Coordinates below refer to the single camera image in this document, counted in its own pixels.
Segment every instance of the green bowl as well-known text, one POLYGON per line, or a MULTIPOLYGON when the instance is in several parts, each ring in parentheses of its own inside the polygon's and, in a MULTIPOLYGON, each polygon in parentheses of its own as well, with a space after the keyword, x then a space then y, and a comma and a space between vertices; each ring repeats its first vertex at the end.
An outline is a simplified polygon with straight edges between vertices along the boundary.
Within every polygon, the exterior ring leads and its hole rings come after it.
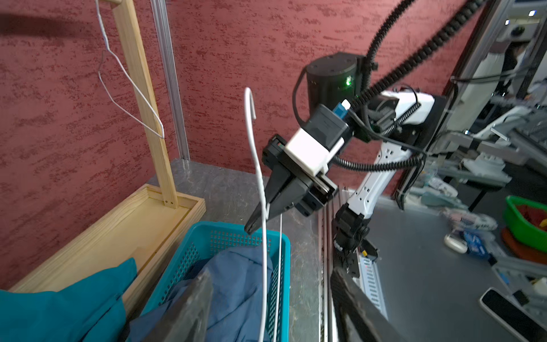
POLYGON ((516 208, 517 205, 527 205, 547 211, 547 205, 518 196, 507 196, 505 201, 507 202, 507 208, 503 212, 503 219, 515 239, 527 246, 547 253, 547 232, 528 222, 516 208))

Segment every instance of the wooden post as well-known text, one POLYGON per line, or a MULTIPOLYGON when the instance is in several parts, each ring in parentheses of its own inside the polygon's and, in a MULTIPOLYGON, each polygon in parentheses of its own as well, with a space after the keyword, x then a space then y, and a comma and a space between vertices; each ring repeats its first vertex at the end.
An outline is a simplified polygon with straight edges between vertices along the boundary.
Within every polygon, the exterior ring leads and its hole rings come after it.
MULTIPOLYGON (((124 51, 127 71, 154 110, 158 112, 133 0, 121 0, 121 3, 119 4, 117 4, 118 1, 111 0, 111 2, 113 2, 112 12, 114 14, 116 27, 118 28, 121 47, 124 51)), ((154 112, 150 110, 150 107, 148 107, 145 100, 137 91, 135 91, 135 96, 137 97, 137 104, 142 121, 149 127, 154 128, 156 132, 161 132, 161 127, 155 119, 154 112)), ((150 153, 152 154, 152 160, 154 162, 156 174, 158 175, 164 205, 171 208, 177 208, 177 193, 174 187, 173 173, 171 172, 165 141, 157 137, 148 129, 144 129, 144 132, 146 133, 146 139, 148 140, 150 153)))

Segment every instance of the blue plastic basket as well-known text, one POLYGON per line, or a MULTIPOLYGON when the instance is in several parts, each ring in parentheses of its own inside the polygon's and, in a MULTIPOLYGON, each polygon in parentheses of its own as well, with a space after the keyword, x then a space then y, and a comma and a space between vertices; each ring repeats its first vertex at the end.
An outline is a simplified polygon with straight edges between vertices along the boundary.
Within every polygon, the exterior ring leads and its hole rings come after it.
MULTIPOLYGON (((266 331, 274 336, 275 302, 277 279, 281 275, 279 295, 279 317, 277 320, 277 342, 289 341, 289 288, 290 288, 290 241, 283 234, 281 246, 281 271, 279 261, 279 232, 266 232, 268 253, 273 263, 272 282, 268 291, 266 331)), ((198 222, 186 233, 184 240, 165 269, 158 285, 148 299, 141 315, 164 303, 171 287, 184 278, 188 269, 198 260, 213 257, 218 252, 233 246, 260 246, 262 232, 249 236, 242 225, 222 222, 198 222)))

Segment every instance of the gray table surface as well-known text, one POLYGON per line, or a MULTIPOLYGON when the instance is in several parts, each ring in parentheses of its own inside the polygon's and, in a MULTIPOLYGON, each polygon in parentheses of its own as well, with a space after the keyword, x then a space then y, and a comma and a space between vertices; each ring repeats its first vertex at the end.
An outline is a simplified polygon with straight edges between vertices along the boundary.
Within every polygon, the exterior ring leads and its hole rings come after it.
MULTIPOLYGON (((202 221, 245 224, 259 201, 253 174, 185 160, 171 167, 179 192, 205 198, 202 221)), ((155 178, 150 183, 158 185, 155 178)), ((484 291, 502 284, 486 261, 444 246, 447 227, 440 217, 379 203, 370 227, 369 238, 382 258, 388 320, 409 342, 517 341, 478 305, 484 291)), ((279 219, 268 229, 278 230, 279 219)), ((283 215, 283 233, 291 243, 289 337, 317 342, 317 216, 290 210, 283 215)))

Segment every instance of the red textured wall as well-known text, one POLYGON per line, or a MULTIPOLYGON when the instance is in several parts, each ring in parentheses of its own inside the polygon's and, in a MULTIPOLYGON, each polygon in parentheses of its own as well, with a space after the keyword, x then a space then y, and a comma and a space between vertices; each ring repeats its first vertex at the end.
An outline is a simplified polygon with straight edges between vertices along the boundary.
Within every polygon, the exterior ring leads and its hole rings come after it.
MULTIPOLYGON (((365 54, 377 29, 398 2, 169 2, 192 160, 253 172, 243 118, 244 88, 253 90, 257 147, 262 149, 275 133, 290 138, 298 128, 291 93, 302 67, 337 51, 365 54)), ((422 45, 464 2, 417 0, 386 37, 377 57, 380 68, 373 81, 422 45)), ((476 18, 405 81, 422 91, 441 94, 476 18)), ((305 87, 301 87, 301 114, 307 113, 306 94, 305 87)), ((372 162, 378 148, 378 143, 366 145, 354 140, 344 156, 372 162)), ((329 177, 338 184, 356 187, 363 175, 336 168, 329 177)))
MULTIPOLYGON (((136 1, 171 158, 178 155, 152 11, 136 1)), ((109 5, 110 44, 121 56, 109 5)), ((0 288, 7 289, 154 175, 142 126, 98 82, 93 0, 0 3, 0 288)), ((103 76, 138 113, 112 58, 103 76)))

